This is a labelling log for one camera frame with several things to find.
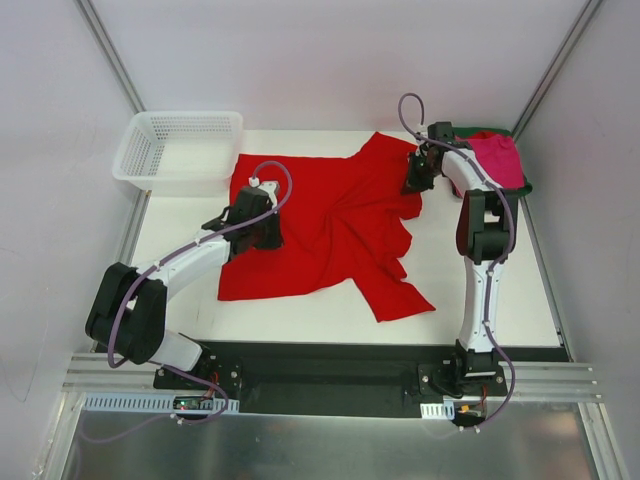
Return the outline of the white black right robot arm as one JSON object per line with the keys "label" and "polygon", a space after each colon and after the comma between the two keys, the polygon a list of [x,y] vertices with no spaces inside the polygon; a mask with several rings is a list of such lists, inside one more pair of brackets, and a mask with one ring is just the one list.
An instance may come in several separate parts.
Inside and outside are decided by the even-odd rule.
{"label": "white black right robot arm", "polygon": [[503,374],[496,310],[504,264],[516,242],[517,192],[490,176],[451,123],[436,122],[412,136],[417,148],[409,155],[402,192],[431,190],[443,176],[462,198],[456,248],[465,267],[463,323],[452,359],[429,375],[435,391],[460,398]]}

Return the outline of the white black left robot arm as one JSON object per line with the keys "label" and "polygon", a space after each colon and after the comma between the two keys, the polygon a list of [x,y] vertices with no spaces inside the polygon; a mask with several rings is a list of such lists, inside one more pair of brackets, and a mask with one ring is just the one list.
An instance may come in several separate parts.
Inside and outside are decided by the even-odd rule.
{"label": "white black left robot arm", "polygon": [[121,262],[107,268],[86,324],[86,335],[107,349],[118,367],[154,363],[192,389],[211,378],[211,353],[200,343],[167,329],[169,301],[204,274],[251,249],[283,245],[277,199],[279,184],[252,178],[235,202],[201,226],[193,240],[142,266]]}

